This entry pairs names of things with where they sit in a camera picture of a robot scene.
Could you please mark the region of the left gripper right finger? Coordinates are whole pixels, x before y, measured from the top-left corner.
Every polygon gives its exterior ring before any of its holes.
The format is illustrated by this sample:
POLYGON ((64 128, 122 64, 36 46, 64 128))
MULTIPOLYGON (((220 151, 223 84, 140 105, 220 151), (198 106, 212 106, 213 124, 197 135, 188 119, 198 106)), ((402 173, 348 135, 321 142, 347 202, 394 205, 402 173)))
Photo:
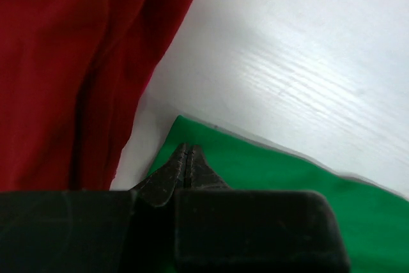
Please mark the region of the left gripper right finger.
POLYGON ((336 216, 315 191, 231 188, 199 146, 174 192, 178 272, 349 272, 336 216))

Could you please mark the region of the green t-shirt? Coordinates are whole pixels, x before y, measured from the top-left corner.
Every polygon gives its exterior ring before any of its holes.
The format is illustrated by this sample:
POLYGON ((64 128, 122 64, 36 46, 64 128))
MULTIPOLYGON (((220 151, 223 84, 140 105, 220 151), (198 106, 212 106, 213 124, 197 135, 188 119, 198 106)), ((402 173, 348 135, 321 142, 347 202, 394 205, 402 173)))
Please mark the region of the green t-shirt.
POLYGON ((171 246, 152 272, 407 272, 408 202, 182 116, 143 189, 171 246))

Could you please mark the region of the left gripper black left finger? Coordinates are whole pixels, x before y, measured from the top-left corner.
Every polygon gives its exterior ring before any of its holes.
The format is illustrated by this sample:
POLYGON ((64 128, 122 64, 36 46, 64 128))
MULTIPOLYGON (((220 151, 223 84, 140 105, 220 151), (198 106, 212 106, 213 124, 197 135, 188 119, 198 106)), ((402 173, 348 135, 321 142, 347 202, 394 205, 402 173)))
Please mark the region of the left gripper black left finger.
POLYGON ((172 256, 187 147, 125 191, 1 194, 2 272, 153 272, 172 256))

